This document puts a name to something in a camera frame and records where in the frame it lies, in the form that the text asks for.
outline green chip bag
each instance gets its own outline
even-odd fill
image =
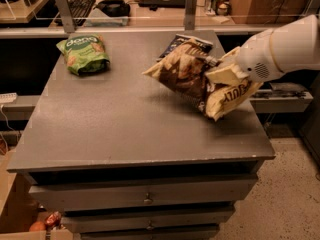
[[[109,63],[100,35],[72,37],[59,42],[57,48],[64,55],[67,69],[76,75],[100,71]]]

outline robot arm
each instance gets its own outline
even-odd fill
[[[319,23],[314,15],[252,36],[236,64],[255,82],[279,79],[301,69],[320,70]]]

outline drawer handle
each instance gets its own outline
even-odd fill
[[[149,221],[149,225],[147,227],[147,230],[149,230],[149,231],[154,230],[154,226],[152,226],[152,221]]]
[[[144,204],[147,204],[147,205],[150,205],[150,204],[153,203],[153,200],[151,199],[149,193],[146,194],[146,198],[143,200],[143,203],[144,203]]]

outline gray tabletop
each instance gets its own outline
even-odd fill
[[[249,101],[214,122],[141,74],[156,63],[175,34],[104,33],[111,68],[97,75],[72,75],[60,57],[8,170],[273,158],[274,151]],[[213,41],[213,56],[224,54],[214,32],[187,34]]]

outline black vent on robot arm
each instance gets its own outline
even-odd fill
[[[265,64],[257,63],[257,65],[254,67],[254,70],[256,71],[256,74],[260,78],[268,78],[269,76],[269,70],[268,67]]]

